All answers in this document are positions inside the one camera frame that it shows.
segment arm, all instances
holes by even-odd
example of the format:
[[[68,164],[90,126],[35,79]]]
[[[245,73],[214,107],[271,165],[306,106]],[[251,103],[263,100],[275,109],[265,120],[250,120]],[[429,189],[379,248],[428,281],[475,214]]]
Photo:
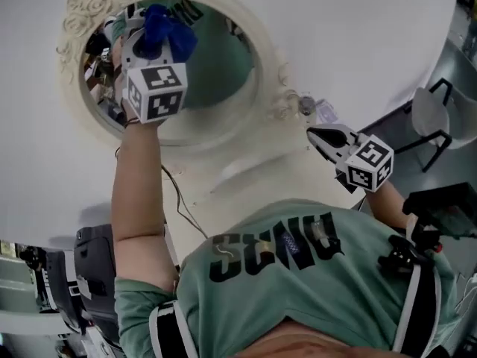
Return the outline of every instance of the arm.
[[[124,103],[127,117],[133,112]],[[172,292],[177,271],[164,239],[162,178],[157,125],[124,132],[114,180],[112,225],[118,277]]]
[[[402,213],[404,198],[391,182],[386,181],[376,192],[367,192],[366,199],[374,217],[389,227],[405,229],[408,216]]]

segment forearm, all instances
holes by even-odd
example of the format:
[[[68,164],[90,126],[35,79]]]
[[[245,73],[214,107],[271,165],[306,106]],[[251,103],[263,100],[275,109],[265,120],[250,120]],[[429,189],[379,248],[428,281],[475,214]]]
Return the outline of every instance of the forearm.
[[[156,125],[130,125],[124,132],[113,187],[115,242],[162,235],[162,178]]]
[[[390,227],[406,228],[408,216],[402,213],[404,198],[386,181],[377,192],[367,192],[366,199],[374,217]]]

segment blue cloth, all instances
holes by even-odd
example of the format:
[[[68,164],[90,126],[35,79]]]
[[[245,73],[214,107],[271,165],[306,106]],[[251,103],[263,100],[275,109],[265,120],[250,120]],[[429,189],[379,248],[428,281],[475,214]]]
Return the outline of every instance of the blue cloth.
[[[141,38],[142,57],[155,60],[162,53],[162,44],[167,38],[175,63],[185,63],[198,43],[194,31],[179,20],[168,16],[168,9],[161,4],[152,4],[145,13],[145,34]]]

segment white chair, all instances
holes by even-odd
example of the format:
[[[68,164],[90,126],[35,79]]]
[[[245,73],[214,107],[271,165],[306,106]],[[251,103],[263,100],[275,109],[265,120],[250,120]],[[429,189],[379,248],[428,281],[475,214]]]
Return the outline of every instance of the white chair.
[[[433,94],[441,85],[445,84],[446,95],[439,102]],[[452,99],[460,120],[459,136],[450,136],[450,119],[447,103]],[[477,101],[466,97],[454,86],[441,78],[430,90],[419,88],[412,101],[412,125],[421,135],[421,139],[395,151],[400,154],[424,143],[431,143],[437,147],[432,159],[423,168],[427,172],[446,148],[456,149],[464,147],[477,139]]]

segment green t-shirt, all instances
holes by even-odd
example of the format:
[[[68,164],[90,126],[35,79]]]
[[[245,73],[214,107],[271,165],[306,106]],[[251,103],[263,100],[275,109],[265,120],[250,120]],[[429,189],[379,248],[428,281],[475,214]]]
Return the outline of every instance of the green t-shirt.
[[[313,223],[329,212],[335,237],[323,239]],[[353,210],[286,201],[206,240],[184,260],[177,287],[199,356],[231,357],[287,317],[350,346],[390,350],[408,289],[378,267],[393,233]],[[458,322],[454,274],[442,254],[435,261],[443,292],[433,345]],[[121,346],[130,358],[154,357],[148,317],[172,298],[116,279]]]
[[[239,90],[253,68],[248,45],[230,34],[225,17],[211,7],[186,0],[148,0],[138,3],[167,7],[172,16],[194,30],[198,44],[186,62],[189,82],[184,108],[194,110],[221,103]],[[124,13],[113,23],[112,44],[124,33]]]

